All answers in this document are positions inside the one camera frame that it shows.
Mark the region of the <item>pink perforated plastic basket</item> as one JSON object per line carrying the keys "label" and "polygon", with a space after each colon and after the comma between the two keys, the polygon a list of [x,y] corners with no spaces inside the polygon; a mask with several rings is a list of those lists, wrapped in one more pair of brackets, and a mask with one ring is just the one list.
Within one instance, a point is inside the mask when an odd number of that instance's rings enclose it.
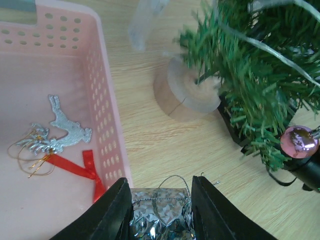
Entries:
{"label": "pink perforated plastic basket", "polygon": [[[41,132],[71,173],[16,143]],[[0,3],[0,237],[48,240],[121,177],[132,180],[101,20],[87,6]]]}

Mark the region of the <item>clear led string lights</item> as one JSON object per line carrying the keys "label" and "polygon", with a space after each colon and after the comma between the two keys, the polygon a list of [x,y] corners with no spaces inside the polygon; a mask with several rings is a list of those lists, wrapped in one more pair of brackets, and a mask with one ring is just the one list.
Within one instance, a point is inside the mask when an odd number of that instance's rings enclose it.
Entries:
{"label": "clear led string lights", "polygon": [[[311,14],[317,21],[320,20],[320,12],[311,4],[304,0],[255,0],[251,3],[247,4],[247,11],[248,12],[258,12],[262,9],[268,9],[268,8],[274,8],[277,6],[284,6],[284,5],[289,5],[293,4],[296,6],[299,6],[300,8],[303,8],[305,11],[307,11],[309,14]],[[218,24],[218,26],[224,30],[225,32],[234,35],[235,37],[251,44],[252,46],[267,52],[277,59],[279,59],[282,63],[285,65],[291,67],[292,69],[296,70],[298,73],[300,73],[306,80],[314,84],[315,86],[319,87],[320,83],[317,82],[313,77],[311,77],[305,70],[303,70],[299,65],[294,63],[292,60],[286,58],[283,56],[281,53],[275,51],[272,49],[270,46],[267,44],[263,43],[262,41],[259,41],[257,39],[247,37],[245,34],[229,27],[228,25],[222,23],[218,19],[218,13],[219,13],[219,1],[218,0],[213,0],[211,4],[211,9],[213,10],[213,18],[214,22]]]}

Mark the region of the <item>silver glitter star ornament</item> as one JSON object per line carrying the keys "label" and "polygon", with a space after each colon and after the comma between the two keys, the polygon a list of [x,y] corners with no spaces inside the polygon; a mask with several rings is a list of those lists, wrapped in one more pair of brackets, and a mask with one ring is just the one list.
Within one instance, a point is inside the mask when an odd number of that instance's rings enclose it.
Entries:
{"label": "silver glitter star ornament", "polygon": [[68,118],[61,107],[57,94],[47,96],[54,120],[50,121],[51,127],[64,132],[62,136],[50,136],[51,129],[40,123],[32,122],[30,131],[21,139],[12,143],[6,150],[7,155],[17,161],[19,170],[28,175],[48,176],[55,167],[40,173],[39,170],[47,163],[45,156],[48,154],[61,154],[65,148],[72,147],[80,142],[86,144],[92,141],[93,129],[83,127],[80,122]]}

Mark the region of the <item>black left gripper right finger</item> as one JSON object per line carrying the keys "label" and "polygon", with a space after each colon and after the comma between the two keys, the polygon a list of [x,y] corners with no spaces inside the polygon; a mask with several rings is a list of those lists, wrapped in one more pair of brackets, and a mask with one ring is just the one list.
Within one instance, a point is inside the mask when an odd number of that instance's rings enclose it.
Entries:
{"label": "black left gripper right finger", "polygon": [[197,240],[274,240],[204,176],[194,176],[191,203]]}

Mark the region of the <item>pink bauble ornament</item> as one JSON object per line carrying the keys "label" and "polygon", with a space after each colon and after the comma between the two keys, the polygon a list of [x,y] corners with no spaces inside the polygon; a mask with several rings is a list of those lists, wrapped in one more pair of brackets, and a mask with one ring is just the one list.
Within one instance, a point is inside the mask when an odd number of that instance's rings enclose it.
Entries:
{"label": "pink bauble ornament", "polygon": [[280,138],[281,149],[291,158],[304,159],[315,154],[320,146],[320,127],[302,125],[288,127]]}

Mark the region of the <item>round wooden tree base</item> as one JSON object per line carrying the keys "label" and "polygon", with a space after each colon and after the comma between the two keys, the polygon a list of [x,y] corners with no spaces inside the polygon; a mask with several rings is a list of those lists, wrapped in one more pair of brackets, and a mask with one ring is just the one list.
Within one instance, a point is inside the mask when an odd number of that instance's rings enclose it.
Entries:
{"label": "round wooden tree base", "polygon": [[160,109],[170,118],[188,122],[215,111],[221,103],[217,76],[196,84],[198,72],[173,57],[154,79],[153,92]]}

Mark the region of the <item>clear plastic battery box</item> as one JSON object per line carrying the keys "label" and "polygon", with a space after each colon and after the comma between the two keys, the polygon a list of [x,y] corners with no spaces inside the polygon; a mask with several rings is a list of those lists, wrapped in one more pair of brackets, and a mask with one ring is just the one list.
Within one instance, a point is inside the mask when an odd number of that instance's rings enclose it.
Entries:
{"label": "clear plastic battery box", "polygon": [[145,51],[146,42],[154,29],[159,16],[169,0],[140,0],[128,26],[131,46],[136,51]]}

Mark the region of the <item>small green christmas tree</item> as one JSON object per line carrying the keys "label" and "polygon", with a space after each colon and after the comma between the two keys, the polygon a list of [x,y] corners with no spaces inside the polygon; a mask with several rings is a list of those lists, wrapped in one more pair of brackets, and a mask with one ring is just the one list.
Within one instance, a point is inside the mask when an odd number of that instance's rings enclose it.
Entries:
{"label": "small green christmas tree", "polygon": [[[182,59],[198,71],[198,85],[219,77],[221,95],[249,143],[245,154],[258,154],[272,170],[290,158],[280,151],[280,135],[299,108],[318,113],[320,86],[273,55],[225,32],[215,23],[213,0],[193,12],[197,30],[184,28],[176,39]],[[218,0],[217,18],[223,24],[261,41],[305,70],[320,83],[320,21],[294,5],[249,12],[254,0]]]}

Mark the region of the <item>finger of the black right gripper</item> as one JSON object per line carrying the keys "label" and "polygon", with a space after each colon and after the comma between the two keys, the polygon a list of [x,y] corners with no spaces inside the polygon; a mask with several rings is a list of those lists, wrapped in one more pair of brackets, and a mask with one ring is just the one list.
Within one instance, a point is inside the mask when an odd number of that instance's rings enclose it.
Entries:
{"label": "finger of the black right gripper", "polygon": [[228,110],[228,103],[225,98],[225,95],[221,95],[220,97],[220,104],[217,108],[220,115],[223,118],[223,121],[228,129],[228,132],[232,138],[232,140],[239,145],[240,147],[244,148],[250,140],[243,134],[240,133],[240,127],[236,126],[236,124],[231,124],[231,112]]}

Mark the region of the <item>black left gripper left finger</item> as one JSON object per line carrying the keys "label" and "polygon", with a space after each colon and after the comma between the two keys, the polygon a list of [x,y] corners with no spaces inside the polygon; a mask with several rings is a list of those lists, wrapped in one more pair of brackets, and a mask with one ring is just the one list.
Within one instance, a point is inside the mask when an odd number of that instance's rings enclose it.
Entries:
{"label": "black left gripper left finger", "polygon": [[130,240],[133,218],[128,180],[119,178],[85,213],[51,240]]}

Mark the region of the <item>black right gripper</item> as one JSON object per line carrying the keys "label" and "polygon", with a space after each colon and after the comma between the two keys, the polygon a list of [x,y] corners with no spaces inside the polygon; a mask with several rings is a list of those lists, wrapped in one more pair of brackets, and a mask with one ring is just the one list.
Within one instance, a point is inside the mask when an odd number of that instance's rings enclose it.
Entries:
{"label": "black right gripper", "polygon": [[292,158],[284,163],[284,169],[303,182],[305,191],[320,192],[320,153],[306,158]]}

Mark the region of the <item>silver foil gift ornament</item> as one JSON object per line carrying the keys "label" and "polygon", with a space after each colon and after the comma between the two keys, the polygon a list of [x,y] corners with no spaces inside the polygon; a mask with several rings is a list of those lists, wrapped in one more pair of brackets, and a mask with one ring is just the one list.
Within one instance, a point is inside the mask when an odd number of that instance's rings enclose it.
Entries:
{"label": "silver foil gift ornament", "polygon": [[132,188],[131,240],[195,240],[191,191],[184,188]]}

